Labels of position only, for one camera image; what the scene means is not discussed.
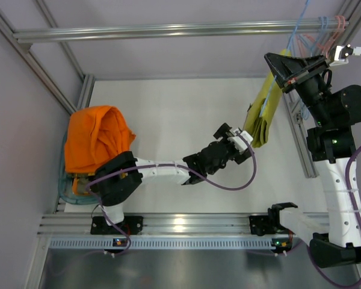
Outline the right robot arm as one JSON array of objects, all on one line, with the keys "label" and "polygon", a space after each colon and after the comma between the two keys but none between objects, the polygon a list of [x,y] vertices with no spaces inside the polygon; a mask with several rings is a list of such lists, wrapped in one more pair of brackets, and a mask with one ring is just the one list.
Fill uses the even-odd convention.
[{"label": "right robot arm", "polygon": [[269,217],[277,230],[292,231],[308,245],[317,267],[361,263],[361,201],[351,130],[361,122],[361,86],[332,92],[332,73],[322,55],[267,53],[265,61],[279,88],[297,92],[316,122],[306,141],[326,196],[329,226],[319,225],[292,203],[273,205]]}]

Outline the top aluminium hanging rail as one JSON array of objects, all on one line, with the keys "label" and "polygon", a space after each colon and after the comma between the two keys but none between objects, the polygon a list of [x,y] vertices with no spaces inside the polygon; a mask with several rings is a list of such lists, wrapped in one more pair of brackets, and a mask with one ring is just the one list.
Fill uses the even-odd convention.
[{"label": "top aluminium hanging rail", "polygon": [[172,37],[245,36],[260,34],[319,33],[342,31],[349,25],[342,16],[297,20],[264,20],[227,23],[128,25],[87,28],[17,30],[20,43],[73,42]]}]

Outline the pink spare hangers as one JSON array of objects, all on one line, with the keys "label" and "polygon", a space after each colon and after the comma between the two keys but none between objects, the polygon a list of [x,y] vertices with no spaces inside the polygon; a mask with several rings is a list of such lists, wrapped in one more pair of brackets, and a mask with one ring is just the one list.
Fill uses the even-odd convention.
[{"label": "pink spare hangers", "polygon": [[329,22],[329,26],[326,29],[326,34],[322,42],[324,44],[324,48],[322,50],[322,53],[320,54],[323,54],[325,56],[328,56],[332,46],[335,44],[337,39],[340,38],[340,36],[344,33],[347,27],[347,20],[343,15],[336,15],[333,20],[335,21],[335,27],[331,28]]}]

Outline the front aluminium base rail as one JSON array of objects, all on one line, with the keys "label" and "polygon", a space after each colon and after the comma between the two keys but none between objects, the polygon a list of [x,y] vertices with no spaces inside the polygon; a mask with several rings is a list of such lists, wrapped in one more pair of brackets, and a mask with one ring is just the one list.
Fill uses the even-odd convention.
[{"label": "front aluminium base rail", "polygon": [[[153,237],[251,236],[249,217],[256,214],[169,214],[137,213],[142,216],[143,229],[137,235]],[[45,214],[37,229],[38,235],[89,236],[92,218],[100,213]]]}]

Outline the yellow-green trousers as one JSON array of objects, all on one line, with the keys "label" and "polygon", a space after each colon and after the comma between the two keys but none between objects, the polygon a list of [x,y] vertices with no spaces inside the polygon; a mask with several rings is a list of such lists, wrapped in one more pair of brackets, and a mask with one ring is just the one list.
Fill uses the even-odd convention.
[{"label": "yellow-green trousers", "polygon": [[260,148],[268,142],[273,117],[282,98],[282,90],[270,72],[264,80],[257,97],[247,110],[243,130],[252,137],[253,148]]}]

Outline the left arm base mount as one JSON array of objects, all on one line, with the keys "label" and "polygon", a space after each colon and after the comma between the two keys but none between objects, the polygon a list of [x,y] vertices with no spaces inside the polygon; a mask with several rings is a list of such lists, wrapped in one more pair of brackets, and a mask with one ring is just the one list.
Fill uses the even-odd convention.
[{"label": "left arm base mount", "polygon": [[[126,216],[124,220],[117,223],[116,226],[121,229],[127,235],[137,235],[143,229],[143,217],[142,216]],[[102,216],[96,216],[92,218],[91,235],[121,235],[111,225],[108,225],[105,218]]]}]

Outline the teal laundry basket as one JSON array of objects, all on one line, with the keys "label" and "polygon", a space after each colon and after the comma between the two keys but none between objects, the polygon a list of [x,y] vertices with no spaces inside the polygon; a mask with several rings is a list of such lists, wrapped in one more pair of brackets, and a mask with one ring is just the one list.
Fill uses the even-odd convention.
[{"label": "teal laundry basket", "polygon": [[63,135],[61,142],[61,154],[60,164],[58,171],[58,194],[59,197],[68,204],[71,205],[93,205],[97,204],[98,201],[95,197],[89,196],[77,196],[73,193],[72,184],[73,178],[70,177],[65,171],[65,160],[64,160],[64,145],[67,140],[67,133]]}]

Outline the orange garment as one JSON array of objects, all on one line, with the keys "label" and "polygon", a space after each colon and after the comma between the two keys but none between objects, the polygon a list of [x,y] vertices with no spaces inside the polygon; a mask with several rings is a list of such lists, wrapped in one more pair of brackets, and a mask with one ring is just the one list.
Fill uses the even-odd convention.
[{"label": "orange garment", "polygon": [[79,189],[81,176],[94,176],[109,160],[130,149],[136,135],[128,127],[117,107],[101,105],[79,110],[71,115],[64,144],[65,171],[73,175],[72,189]]}]

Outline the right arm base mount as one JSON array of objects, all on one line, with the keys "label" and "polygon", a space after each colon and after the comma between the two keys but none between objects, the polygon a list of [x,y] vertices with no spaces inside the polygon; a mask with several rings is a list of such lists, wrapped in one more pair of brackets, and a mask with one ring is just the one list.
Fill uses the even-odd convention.
[{"label": "right arm base mount", "polygon": [[264,236],[277,233],[276,220],[266,215],[252,215],[249,217],[250,232],[253,235]]}]

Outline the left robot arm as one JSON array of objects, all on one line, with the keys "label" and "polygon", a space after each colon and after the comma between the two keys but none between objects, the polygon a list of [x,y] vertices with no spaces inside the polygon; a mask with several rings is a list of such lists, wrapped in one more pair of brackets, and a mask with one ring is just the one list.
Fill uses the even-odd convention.
[{"label": "left robot arm", "polygon": [[251,148],[253,137],[240,128],[222,124],[214,134],[215,141],[200,152],[175,161],[152,161],[137,158],[126,151],[100,166],[88,189],[97,194],[107,226],[121,224],[125,215],[123,204],[141,185],[172,182],[196,185],[224,169],[229,161],[242,164],[255,158]]}]

